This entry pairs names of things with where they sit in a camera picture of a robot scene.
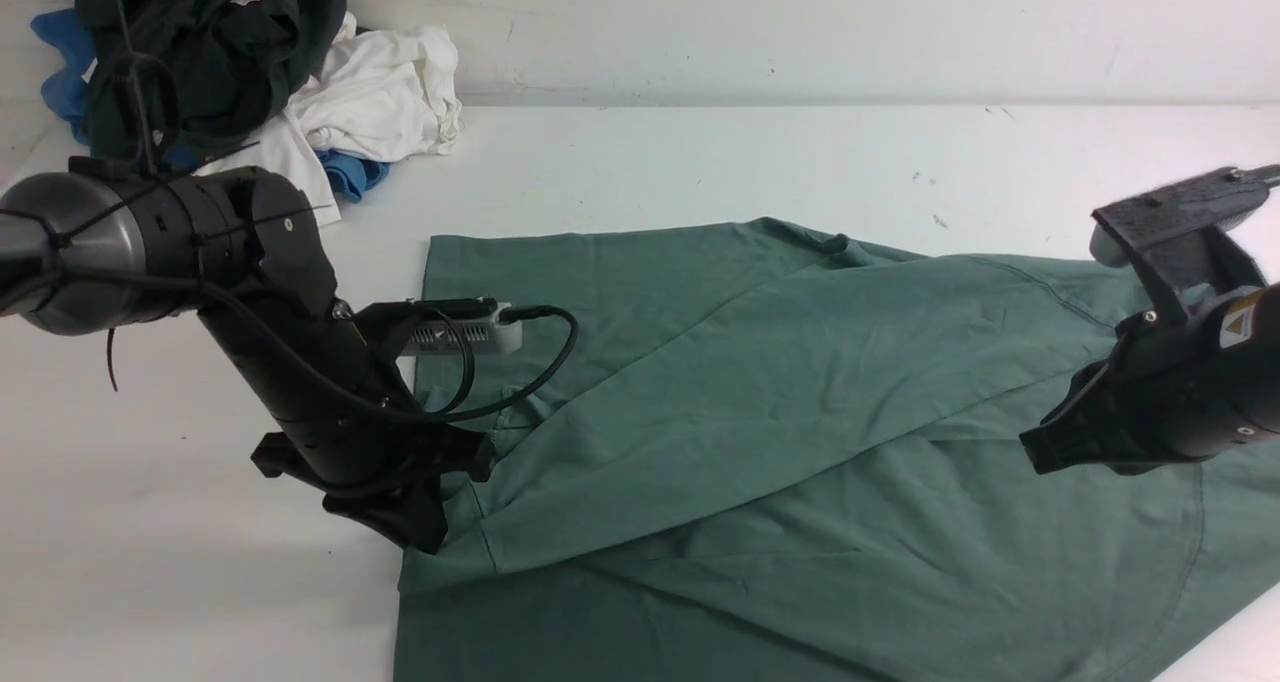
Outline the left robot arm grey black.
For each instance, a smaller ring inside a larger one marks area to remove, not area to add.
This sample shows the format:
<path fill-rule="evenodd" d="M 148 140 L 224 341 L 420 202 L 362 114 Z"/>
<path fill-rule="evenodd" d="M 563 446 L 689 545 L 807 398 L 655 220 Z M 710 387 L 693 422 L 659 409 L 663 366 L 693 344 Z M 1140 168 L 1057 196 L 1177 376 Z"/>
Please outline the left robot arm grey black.
<path fill-rule="evenodd" d="M 452 407 L 428 413 L 397 366 L 439 328 L 474 381 L 466 322 L 492 299 L 352 310 L 305 194 L 260 168 L 148 180 L 74 157 L 3 194 L 3 313 L 84 337 L 193 312 L 276 422 L 252 453 L 329 514 L 434 554 L 445 473 L 484 477 L 492 448 Z"/>

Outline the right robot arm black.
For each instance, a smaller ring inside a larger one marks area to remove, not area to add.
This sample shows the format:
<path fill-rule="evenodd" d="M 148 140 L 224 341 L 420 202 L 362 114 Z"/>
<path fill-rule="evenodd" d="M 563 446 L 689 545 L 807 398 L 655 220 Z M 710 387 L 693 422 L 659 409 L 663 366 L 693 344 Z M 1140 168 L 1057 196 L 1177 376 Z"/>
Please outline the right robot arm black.
<path fill-rule="evenodd" d="M 1103 464 L 1138 476 L 1277 440 L 1279 290 L 1212 299 L 1187 322 L 1124 319 L 1103 360 L 1021 432 L 1036 473 Z"/>

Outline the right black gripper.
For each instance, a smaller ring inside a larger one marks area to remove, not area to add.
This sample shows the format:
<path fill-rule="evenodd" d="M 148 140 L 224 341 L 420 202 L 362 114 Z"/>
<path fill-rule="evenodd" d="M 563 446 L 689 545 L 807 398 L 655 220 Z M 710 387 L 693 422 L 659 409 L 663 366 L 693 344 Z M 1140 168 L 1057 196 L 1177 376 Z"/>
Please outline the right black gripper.
<path fill-rule="evenodd" d="M 1110 386 L 1110 363 L 1096 360 L 1071 377 L 1064 400 L 1039 426 L 1019 432 L 1036 473 L 1056 473 L 1079 464 L 1102 464 L 1120 476 L 1140 476 L 1165 464 L 1189 464 L 1132 430 L 1128 413 L 1117 406 Z"/>

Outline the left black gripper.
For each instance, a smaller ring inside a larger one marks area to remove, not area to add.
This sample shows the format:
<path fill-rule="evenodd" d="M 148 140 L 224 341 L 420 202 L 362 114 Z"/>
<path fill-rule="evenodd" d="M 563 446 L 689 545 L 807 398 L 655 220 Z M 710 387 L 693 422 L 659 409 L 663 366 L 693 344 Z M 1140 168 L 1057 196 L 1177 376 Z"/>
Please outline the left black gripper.
<path fill-rule="evenodd" d="M 329 498 L 361 500 L 360 519 L 403 549 L 435 554 L 448 522 L 442 473 L 486 482 L 498 462 L 488 432 L 451 424 L 410 427 L 353 417 L 305 418 L 266 432 L 250 459 L 265 477 L 303 482 Z"/>

